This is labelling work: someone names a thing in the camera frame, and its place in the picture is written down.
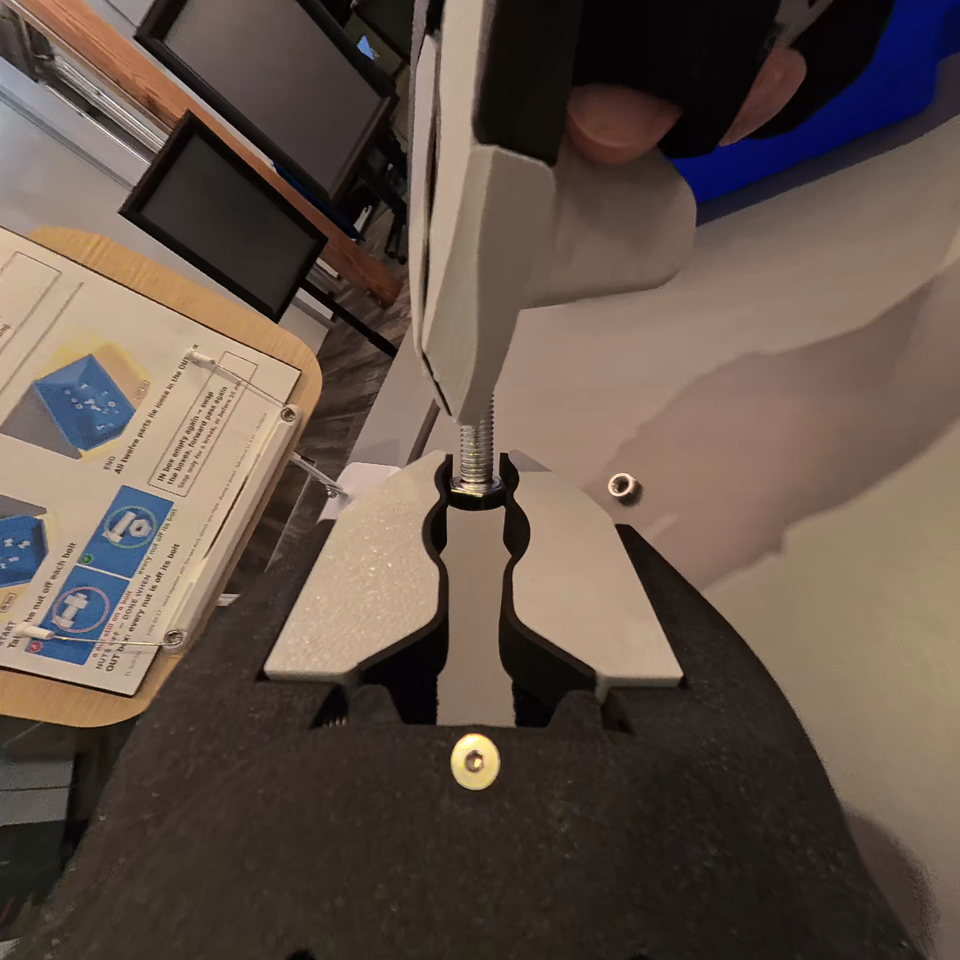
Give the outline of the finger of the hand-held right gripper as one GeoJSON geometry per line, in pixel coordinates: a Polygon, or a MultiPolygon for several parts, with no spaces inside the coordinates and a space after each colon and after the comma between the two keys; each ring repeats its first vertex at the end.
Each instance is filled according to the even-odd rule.
{"type": "Polygon", "coordinates": [[[426,34],[421,43],[413,77],[410,109],[412,132],[409,152],[408,227],[409,282],[414,353],[423,368],[438,408],[450,414],[436,376],[426,357],[426,301],[429,279],[429,230],[436,182],[440,126],[440,42],[438,34],[426,34]]]}
{"type": "Polygon", "coordinates": [[[439,127],[424,347],[450,417],[493,398],[535,260],[559,155],[559,3],[431,2],[439,127]]]}

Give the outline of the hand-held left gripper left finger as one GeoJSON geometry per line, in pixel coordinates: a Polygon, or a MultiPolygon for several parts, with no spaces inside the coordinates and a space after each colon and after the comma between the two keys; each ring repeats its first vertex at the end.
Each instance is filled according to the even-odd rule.
{"type": "Polygon", "coordinates": [[[318,557],[264,664],[275,682],[381,686],[401,720],[437,723],[449,654],[450,455],[349,464],[318,557]]]}

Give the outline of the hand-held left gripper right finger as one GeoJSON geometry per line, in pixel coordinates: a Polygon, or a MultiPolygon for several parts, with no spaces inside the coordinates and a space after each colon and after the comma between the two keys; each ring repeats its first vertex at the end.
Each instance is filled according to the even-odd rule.
{"type": "Polygon", "coordinates": [[[605,711],[616,691],[678,687],[683,670],[628,551],[636,531],[521,452],[499,467],[509,559],[498,650],[515,725],[547,726],[570,693],[605,711]]]}

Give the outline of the large steel bolt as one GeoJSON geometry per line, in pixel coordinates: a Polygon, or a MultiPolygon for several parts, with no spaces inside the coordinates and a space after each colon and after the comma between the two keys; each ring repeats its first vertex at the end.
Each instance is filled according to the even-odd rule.
{"type": "Polygon", "coordinates": [[[489,484],[497,477],[493,398],[475,424],[460,425],[459,464],[459,476],[467,483],[489,484]]]}

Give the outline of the person's right hand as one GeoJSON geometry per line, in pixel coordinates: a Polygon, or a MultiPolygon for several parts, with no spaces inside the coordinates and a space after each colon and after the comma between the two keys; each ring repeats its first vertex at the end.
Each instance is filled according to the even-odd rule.
{"type": "MultiPolygon", "coordinates": [[[[795,96],[807,72],[801,53],[774,47],[718,144],[737,143],[772,120],[795,96]]],[[[571,90],[566,133],[588,160],[617,166],[653,150],[682,116],[680,106],[650,92],[593,83],[571,90]]]]}

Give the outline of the printed instruction poster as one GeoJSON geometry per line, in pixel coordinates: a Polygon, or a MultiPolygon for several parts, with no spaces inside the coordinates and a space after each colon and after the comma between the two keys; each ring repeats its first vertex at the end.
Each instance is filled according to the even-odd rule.
{"type": "Polygon", "coordinates": [[[133,697],[299,424],[301,373],[2,229],[2,669],[133,697]]]}

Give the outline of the wooden board document stand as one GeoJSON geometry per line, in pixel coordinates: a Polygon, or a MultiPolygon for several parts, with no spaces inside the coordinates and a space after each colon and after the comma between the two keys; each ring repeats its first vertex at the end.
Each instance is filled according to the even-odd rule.
{"type": "Polygon", "coordinates": [[[136,694],[127,698],[2,668],[3,715],[79,729],[102,728],[142,714],[184,655],[203,635],[284,470],[294,461],[297,446],[320,399],[323,375],[313,353],[293,333],[224,294],[216,294],[106,236],[71,227],[42,225],[23,239],[299,370],[291,394],[296,419],[281,418],[273,429],[252,478],[246,481],[241,492],[244,512],[239,531],[229,539],[220,538],[214,545],[218,565],[202,570],[199,583],[192,587],[185,607],[174,618],[175,629],[185,628],[183,638],[151,662],[136,694]]]}

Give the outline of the blue plastic bin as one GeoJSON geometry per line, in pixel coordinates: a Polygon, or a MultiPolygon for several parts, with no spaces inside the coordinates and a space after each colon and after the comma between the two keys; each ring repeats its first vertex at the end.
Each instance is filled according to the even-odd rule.
{"type": "Polygon", "coordinates": [[[807,74],[782,113],[731,146],[672,160],[699,204],[923,112],[940,64],[958,54],[958,2],[833,2],[794,47],[807,74]]]}

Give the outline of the wooden post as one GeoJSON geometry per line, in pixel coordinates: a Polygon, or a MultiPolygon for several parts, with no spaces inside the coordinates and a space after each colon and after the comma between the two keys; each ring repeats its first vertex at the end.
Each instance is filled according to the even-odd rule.
{"type": "Polygon", "coordinates": [[[318,210],[274,169],[267,156],[231,124],[196,99],[131,39],[114,30],[87,3],[80,1],[16,1],[10,5],[28,23],[84,64],[114,94],[165,131],[184,114],[192,113],[233,150],[250,168],[305,216],[327,243],[321,259],[378,306],[391,306],[401,294],[402,282],[377,258],[318,210]]]}

